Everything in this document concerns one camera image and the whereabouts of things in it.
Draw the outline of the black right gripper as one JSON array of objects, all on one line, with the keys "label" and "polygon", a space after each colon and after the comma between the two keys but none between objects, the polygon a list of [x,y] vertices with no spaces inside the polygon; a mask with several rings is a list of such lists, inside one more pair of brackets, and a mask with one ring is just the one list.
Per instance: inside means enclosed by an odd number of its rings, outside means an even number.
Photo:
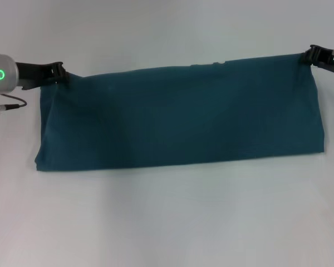
[{"label": "black right gripper", "polygon": [[302,54],[301,63],[306,65],[316,65],[318,68],[334,73],[334,50],[323,48],[312,44],[310,48]]}]

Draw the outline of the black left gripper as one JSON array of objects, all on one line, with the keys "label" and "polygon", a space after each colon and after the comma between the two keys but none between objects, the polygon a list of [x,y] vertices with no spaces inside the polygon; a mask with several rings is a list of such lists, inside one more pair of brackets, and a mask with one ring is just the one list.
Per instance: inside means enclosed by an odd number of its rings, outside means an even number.
[{"label": "black left gripper", "polygon": [[17,62],[18,86],[30,90],[56,83],[68,83],[70,74],[63,67],[63,62],[46,65]]}]

